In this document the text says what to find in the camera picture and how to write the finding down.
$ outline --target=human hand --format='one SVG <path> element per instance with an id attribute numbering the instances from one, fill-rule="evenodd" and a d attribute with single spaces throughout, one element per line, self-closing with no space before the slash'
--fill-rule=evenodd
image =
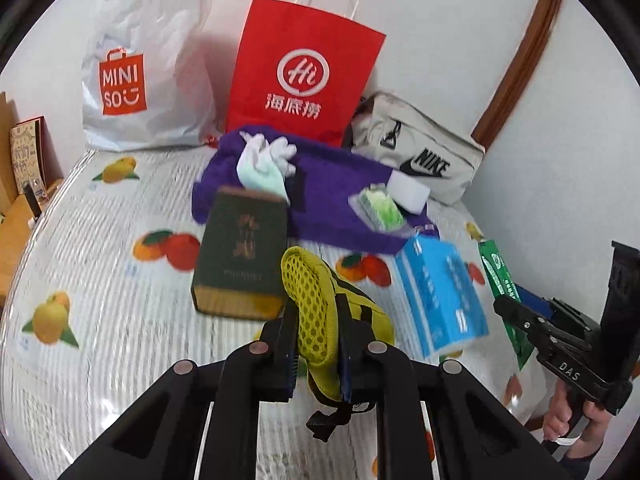
<path id="1" fill-rule="evenodd" d="M 556 440 L 569 431 L 569 420 L 572 410 L 567 401 L 567 386 L 564 381 L 556 382 L 556 391 L 549 404 L 542 426 L 545 440 Z M 587 400 L 582 407 L 584 416 L 590 419 L 589 424 L 567 452 L 569 458 L 589 456 L 600 449 L 604 442 L 612 415 L 603 407 Z"/>

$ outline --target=blue object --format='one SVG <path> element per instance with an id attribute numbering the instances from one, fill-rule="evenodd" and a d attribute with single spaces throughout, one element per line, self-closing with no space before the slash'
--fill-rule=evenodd
<path id="1" fill-rule="evenodd" d="M 543 300 L 539 296 L 536 296 L 533 292 L 527 290 L 526 288 L 518 285 L 516 283 L 516 290 L 520 295 L 520 302 L 524 305 L 527 305 L 531 310 L 535 311 L 540 316 L 545 319 L 551 318 L 553 315 L 553 311 L 549 306 L 549 302 L 547 300 Z"/>
<path id="2" fill-rule="evenodd" d="M 489 333 L 482 305 L 455 246 L 415 235 L 396 255 L 422 354 Z"/>

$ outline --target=purple towel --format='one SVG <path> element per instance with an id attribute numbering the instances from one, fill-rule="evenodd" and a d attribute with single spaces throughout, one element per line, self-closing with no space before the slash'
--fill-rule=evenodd
<path id="1" fill-rule="evenodd" d="M 252 135 L 263 134 L 269 142 L 284 136 L 298 148 L 291 160 L 296 174 L 286 179 L 291 200 L 290 237 L 374 254 L 396 254 L 406 243 L 405 238 L 372 231 L 348 203 L 348 198 L 364 187 L 386 183 L 392 168 L 347 150 L 282 134 L 268 126 L 245 126 L 220 138 L 218 152 L 205 168 L 200 182 L 193 184 L 191 212 L 196 222 L 207 222 L 219 186 L 242 187 L 236 173 L 245 146 L 239 135 L 241 130 Z M 438 236 L 437 227 L 425 212 L 406 218 L 412 226 L 425 226 L 426 234 Z"/>

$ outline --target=wooden furniture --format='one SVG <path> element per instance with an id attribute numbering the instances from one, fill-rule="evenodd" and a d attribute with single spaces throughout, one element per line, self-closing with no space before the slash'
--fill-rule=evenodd
<path id="1" fill-rule="evenodd" d="M 60 183 L 62 180 L 57 180 L 49 188 L 50 196 Z M 33 218 L 33 214 L 27 199 L 21 194 L 6 212 L 4 222 L 0 224 L 0 307 L 4 306 L 15 269 L 31 235 L 31 229 L 27 224 L 29 218 Z"/>

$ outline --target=green book box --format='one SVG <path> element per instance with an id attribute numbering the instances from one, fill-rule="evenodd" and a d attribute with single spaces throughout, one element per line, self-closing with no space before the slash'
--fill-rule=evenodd
<path id="1" fill-rule="evenodd" d="M 202 237 L 191 283 L 198 312 L 268 320 L 286 298 L 280 260 L 287 249 L 287 203 L 221 186 Z"/>

